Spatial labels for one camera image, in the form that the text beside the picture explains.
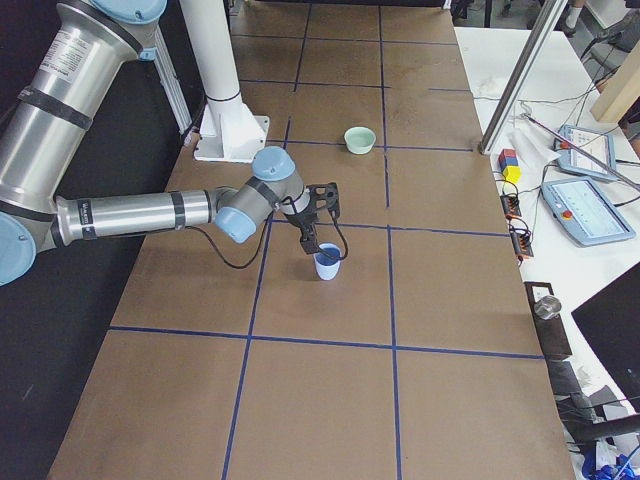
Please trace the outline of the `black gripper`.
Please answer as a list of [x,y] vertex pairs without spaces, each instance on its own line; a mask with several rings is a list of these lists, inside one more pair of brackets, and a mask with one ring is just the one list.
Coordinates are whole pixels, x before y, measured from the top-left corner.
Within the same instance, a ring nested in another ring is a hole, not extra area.
[[315,223],[318,221],[318,214],[315,204],[310,202],[302,211],[293,214],[286,214],[285,217],[290,224],[300,229],[300,245],[307,255],[320,252],[317,241]]

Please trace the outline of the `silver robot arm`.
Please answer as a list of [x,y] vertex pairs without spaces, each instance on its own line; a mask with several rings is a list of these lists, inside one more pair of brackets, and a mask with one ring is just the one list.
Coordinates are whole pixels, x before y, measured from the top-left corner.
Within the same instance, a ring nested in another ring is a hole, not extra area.
[[67,200],[57,187],[121,66],[151,56],[162,1],[61,1],[61,28],[19,94],[1,139],[1,280],[24,275],[43,251],[76,240],[183,230],[212,223],[236,243],[279,211],[316,251],[318,188],[290,155],[266,145],[269,121],[243,102],[219,1],[181,5],[203,82],[198,158],[247,163],[240,188]]

